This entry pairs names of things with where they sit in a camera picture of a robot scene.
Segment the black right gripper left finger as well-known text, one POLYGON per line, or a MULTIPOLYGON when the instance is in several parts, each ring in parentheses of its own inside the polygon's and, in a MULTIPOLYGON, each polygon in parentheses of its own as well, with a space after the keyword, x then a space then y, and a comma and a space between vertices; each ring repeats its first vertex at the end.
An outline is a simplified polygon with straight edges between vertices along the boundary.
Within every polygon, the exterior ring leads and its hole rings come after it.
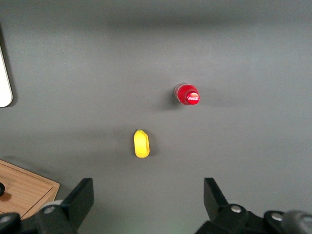
POLYGON ((84 178, 60 204, 46 205, 36 214, 38 233, 76 234, 93 204, 93 179, 84 178))

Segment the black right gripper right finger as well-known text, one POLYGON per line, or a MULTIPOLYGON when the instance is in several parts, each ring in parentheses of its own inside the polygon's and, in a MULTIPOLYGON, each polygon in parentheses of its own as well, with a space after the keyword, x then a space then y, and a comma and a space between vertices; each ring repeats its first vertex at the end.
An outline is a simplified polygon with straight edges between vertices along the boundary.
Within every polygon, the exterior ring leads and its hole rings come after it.
POLYGON ((227 202, 213 178, 204 179, 204 206, 209 220, 197 234, 241 234, 248 221, 248 212, 237 204, 227 202))

